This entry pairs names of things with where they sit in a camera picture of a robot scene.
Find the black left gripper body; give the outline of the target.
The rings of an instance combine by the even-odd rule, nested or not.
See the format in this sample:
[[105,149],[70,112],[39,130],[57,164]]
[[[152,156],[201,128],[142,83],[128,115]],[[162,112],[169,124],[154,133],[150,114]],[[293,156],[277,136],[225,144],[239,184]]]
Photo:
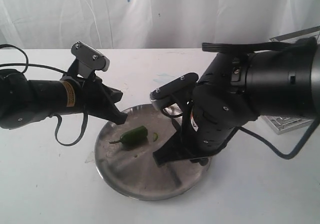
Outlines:
[[61,114],[85,113],[104,116],[112,103],[112,90],[103,84],[96,71],[107,71],[110,61],[107,58],[76,58],[67,73],[59,82],[65,90],[65,110]]

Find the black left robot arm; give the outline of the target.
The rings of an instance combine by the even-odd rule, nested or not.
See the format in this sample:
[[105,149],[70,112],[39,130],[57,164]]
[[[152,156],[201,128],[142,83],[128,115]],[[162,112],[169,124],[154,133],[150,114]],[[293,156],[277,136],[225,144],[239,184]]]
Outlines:
[[105,86],[95,74],[95,64],[74,60],[58,81],[28,80],[15,69],[0,73],[0,124],[16,129],[54,115],[84,113],[123,124],[127,118],[115,106],[122,98],[120,90]]

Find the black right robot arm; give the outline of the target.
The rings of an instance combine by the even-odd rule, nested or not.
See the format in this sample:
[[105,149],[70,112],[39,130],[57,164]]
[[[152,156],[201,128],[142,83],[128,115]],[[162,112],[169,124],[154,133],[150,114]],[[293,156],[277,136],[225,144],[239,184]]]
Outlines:
[[205,165],[245,124],[260,116],[295,117],[312,124],[290,153],[257,136],[278,157],[297,156],[320,120],[320,48],[314,37],[294,43],[203,43],[216,56],[203,75],[187,73],[150,94],[153,106],[168,116],[178,105],[182,121],[153,153],[158,166],[189,160]]

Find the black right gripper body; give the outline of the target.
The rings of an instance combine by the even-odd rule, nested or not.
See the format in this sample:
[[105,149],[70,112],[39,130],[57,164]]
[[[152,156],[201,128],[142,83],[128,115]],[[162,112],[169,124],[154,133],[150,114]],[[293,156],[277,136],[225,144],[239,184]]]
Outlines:
[[175,142],[180,155],[216,155],[240,127],[258,118],[244,83],[175,80],[174,89],[183,111]]

